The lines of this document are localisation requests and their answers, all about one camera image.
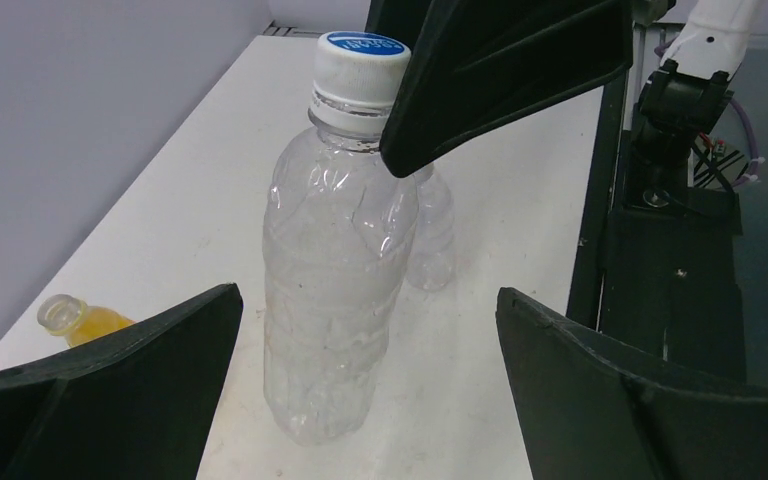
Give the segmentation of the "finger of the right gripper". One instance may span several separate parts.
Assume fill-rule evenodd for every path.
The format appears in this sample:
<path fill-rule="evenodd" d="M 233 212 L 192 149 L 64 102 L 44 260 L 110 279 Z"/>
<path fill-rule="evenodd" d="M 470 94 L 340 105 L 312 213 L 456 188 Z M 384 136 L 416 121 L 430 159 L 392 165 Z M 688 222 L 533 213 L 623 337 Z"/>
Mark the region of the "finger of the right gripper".
<path fill-rule="evenodd" d="M 380 142 L 398 178 L 603 86 L 632 62 L 623 0 L 389 0 L 379 32 L 412 52 Z"/>

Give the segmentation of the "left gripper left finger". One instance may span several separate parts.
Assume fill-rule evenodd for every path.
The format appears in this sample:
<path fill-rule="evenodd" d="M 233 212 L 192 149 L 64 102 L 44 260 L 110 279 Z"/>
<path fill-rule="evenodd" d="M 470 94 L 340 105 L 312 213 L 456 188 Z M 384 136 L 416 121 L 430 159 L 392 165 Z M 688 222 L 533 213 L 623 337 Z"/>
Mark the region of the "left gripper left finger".
<path fill-rule="evenodd" d="M 0 371 L 0 479 L 193 479 L 235 349 L 235 284 Z"/>

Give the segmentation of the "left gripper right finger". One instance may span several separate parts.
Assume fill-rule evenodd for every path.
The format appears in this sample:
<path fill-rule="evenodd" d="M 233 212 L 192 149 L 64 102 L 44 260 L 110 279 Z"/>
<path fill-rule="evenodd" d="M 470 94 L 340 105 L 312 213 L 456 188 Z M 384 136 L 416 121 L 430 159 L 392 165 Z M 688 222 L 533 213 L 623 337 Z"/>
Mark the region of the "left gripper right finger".
<path fill-rule="evenodd" d="M 496 325 L 536 479 L 768 479 L 768 388 L 664 361 L 510 288 Z"/>

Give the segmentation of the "yellow juice bottle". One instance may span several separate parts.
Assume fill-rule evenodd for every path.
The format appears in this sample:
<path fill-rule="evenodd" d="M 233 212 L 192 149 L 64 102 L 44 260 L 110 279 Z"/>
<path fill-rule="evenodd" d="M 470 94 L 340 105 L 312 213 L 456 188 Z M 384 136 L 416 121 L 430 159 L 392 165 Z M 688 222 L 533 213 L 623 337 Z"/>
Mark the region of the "yellow juice bottle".
<path fill-rule="evenodd" d="M 38 308 L 37 322 L 50 335 L 76 347 L 122 330 L 134 321 L 106 307 L 88 305 L 68 294 L 46 299 Z"/>

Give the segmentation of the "tall clear bottle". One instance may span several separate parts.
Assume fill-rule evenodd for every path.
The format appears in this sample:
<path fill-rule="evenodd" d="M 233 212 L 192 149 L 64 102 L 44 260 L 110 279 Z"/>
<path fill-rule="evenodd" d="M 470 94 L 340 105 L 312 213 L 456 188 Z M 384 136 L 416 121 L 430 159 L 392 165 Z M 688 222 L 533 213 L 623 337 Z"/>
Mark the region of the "tall clear bottle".
<path fill-rule="evenodd" d="M 317 120 L 278 158 L 264 215 L 264 397 L 301 445 L 358 430 L 371 407 L 419 211 L 381 135 Z"/>

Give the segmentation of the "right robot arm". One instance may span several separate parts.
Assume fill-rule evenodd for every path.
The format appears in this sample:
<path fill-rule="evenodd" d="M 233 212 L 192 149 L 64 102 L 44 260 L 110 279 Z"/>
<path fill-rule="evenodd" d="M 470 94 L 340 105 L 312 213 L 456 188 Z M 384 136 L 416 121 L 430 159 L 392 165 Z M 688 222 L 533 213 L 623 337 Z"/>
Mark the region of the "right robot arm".
<path fill-rule="evenodd" d="M 701 1 L 634 112 L 631 190 L 657 205 L 679 190 L 697 136 L 712 130 L 744 58 L 755 1 Z M 632 62 L 629 1 L 374 1 L 365 29 L 412 57 L 381 152 L 407 177 L 459 145 L 602 86 Z"/>

